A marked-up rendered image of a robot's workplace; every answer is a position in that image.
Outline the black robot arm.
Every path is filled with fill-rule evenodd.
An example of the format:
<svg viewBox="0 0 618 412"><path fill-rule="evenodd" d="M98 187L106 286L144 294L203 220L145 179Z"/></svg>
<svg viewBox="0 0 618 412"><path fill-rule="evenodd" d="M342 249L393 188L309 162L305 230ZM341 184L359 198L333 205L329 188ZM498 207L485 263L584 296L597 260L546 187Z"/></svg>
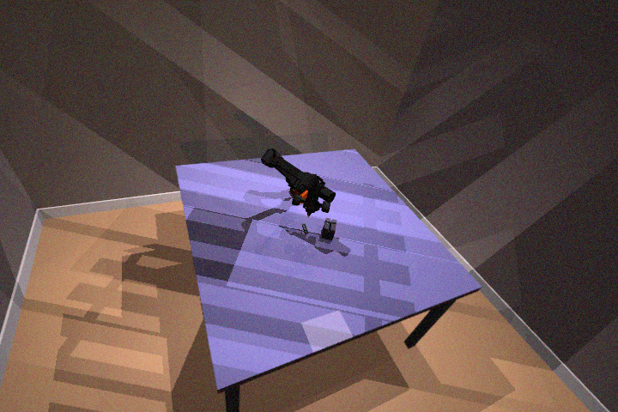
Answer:
<svg viewBox="0 0 618 412"><path fill-rule="evenodd" d="M327 203L331 203L336 193L325 187L325 182L317 174L302 172L299 168L285 161L281 154L275 149L267 149L264 156L261 158L262 163L270 168L275 168L285 178L288 186L292 189L297 189L299 194L305 190L312 196L319 196ZM319 182L321 181L321 182ZM318 200L306 197L306 212L315 213L320 209Z"/></svg>

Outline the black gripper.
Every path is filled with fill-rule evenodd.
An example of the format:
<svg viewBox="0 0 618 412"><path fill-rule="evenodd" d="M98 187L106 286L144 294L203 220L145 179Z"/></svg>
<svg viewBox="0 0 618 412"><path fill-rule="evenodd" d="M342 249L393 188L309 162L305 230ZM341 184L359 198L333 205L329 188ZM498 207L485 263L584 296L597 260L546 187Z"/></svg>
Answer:
<svg viewBox="0 0 618 412"><path fill-rule="evenodd" d="M310 195L310 194L307 192L307 196L308 196L308 197L310 197L311 199L318 200L318 195L315 197L315 196ZM299 206L299 205L300 205L300 203L303 203L303 208L305 209L305 208L306 208L305 202L306 202L306 200L305 200L304 198L302 198L302 196L301 196L301 195L297 195L297 194L295 194L295 195L294 195L294 198L293 198L293 201L292 201L292 205ZM320 203L320 202L318 201L318 203ZM323 203L320 203L320 208L322 208L322 209L321 209L321 210L322 210L322 212L329 213L329 211L330 211L330 203L327 203L326 201L323 201ZM309 212L307 213L307 216L308 216L308 214L309 214ZM309 214L309 216L310 216L311 214L312 214L312 213L310 213L310 214Z"/></svg>

